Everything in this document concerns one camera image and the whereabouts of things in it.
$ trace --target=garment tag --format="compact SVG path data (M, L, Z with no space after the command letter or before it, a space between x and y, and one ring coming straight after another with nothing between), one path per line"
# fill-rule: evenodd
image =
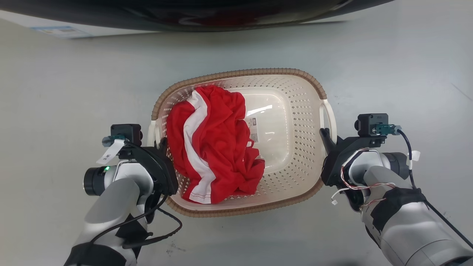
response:
M258 139L258 121L256 117L246 117L245 118L246 124L250 129L250 139L255 143L259 143Z
M107 164L113 158L115 158L115 156L123 148L123 146L125 146L125 140L116 139L114 143L110 147L108 147L104 155L100 159L98 159L97 163Z

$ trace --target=black tape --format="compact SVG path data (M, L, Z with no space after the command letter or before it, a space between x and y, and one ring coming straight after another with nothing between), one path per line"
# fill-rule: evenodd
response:
M91 246L86 242L72 247L64 266L78 263L88 266L124 266L126 259L111 247L97 244Z
M413 202L423 202L427 199L420 188L409 189L395 187L384 194L385 200L381 201L371 212L373 226L382 231L387 221L395 215L403 205Z
M133 216L129 214L125 221L127 222L131 219L133 219ZM146 229L141 226L138 220L135 220L126 225L121 226L115 236L123 238L127 241L141 242L148 238L149 234L148 231L146 231ZM138 258L141 247L133 248L132 250L135 253L135 258Z

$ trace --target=white stripe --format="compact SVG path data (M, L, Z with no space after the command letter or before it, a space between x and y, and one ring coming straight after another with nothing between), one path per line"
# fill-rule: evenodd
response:
M195 108L195 112L184 123L184 147L192 168L201 176L201 180L192 190L189 199L203 204L211 204L210 184L215 180L215 175L209 164L199 157L192 146L192 136L207 116L207 104L197 91L193 91L187 101Z

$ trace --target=cable connector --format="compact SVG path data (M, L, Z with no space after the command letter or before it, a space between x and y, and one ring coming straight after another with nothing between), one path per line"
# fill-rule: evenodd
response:
M376 135L386 136L386 135L400 135L398 132L399 129L402 129L400 125L394 124L377 124L373 128L373 133Z

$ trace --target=plastic basket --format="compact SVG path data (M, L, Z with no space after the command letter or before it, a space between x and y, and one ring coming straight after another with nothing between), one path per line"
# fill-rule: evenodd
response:
M176 103L186 100L196 87L210 84L242 93L247 116L258 119L259 142L254 147L266 161L264 176L255 195L198 204L181 197L189 180L176 172L178 194L167 204L183 215L219 217L280 208L312 197L323 185L319 177L325 151L319 129L324 127L324 109L333 140L337 130L324 89L304 71L252 69L178 82L164 91L154 106L148 145L166 136L166 118Z

